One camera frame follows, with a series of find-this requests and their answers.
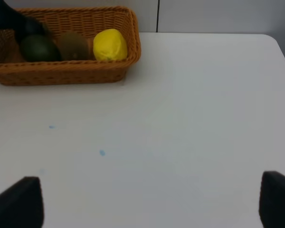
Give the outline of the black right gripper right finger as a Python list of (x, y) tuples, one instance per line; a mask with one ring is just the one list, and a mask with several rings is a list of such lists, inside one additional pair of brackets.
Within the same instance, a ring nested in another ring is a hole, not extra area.
[(259, 216), (265, 228), (285, 228), (285, 176), (277, 171), (263, 172)]

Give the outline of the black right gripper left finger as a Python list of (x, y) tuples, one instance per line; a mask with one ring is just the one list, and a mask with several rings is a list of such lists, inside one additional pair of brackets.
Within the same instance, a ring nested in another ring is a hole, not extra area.
[(41, 228), (43, 224), (39, 177), (24, 177), (0, 194), (0, 228)]

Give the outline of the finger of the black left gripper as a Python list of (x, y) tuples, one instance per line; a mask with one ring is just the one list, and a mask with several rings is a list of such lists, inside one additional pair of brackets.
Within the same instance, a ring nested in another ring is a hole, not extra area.
[(41, 22), (27, 17), (11, 8), (5, 1), (0, 0), (0, 30), (11, 29), (15, 39), (25, 39), (31, 35), (45, 35), (46, 31)]

